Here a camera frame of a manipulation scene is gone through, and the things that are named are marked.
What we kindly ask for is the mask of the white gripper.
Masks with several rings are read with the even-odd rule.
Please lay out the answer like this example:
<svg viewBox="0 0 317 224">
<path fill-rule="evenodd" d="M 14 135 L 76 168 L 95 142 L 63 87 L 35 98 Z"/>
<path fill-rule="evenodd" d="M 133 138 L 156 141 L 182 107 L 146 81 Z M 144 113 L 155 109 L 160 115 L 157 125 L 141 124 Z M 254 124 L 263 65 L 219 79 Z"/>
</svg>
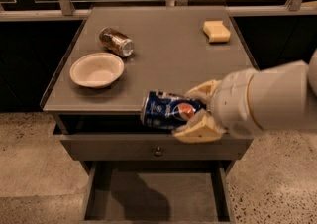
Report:
<svg viewBox="0 0 317 224">
<path fill-rule="evenodd" d="M 193 87 L 185 96 L 209 104 L 210 112 L 202 109 L 189 121 L 174 129 L 177 140 L 188 143 L 214 142 L 227 132 L 235 138 L 253 138 L 263 130 L 253 118 L 248 90 L 255 69 L 232 72 L 220 80 L 209 80 Z"/>
</svg>

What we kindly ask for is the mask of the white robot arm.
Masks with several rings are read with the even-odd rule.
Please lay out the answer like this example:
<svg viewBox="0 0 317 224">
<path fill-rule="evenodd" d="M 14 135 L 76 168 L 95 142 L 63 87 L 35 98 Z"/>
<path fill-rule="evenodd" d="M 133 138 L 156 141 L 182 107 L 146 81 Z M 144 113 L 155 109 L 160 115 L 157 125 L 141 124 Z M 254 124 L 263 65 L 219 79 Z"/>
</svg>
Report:
<svg viewBox="0 0 317 224">
<path fill-rule="evenodd" d="M 172 131 L 181 142 L 212 142 L 224 134 L 251 139 L 270 130 L 313 131 L 317 128 L 317 51 L 309 62 L 232 72 L 186 95 L 206 107 Z"/>
</svg>

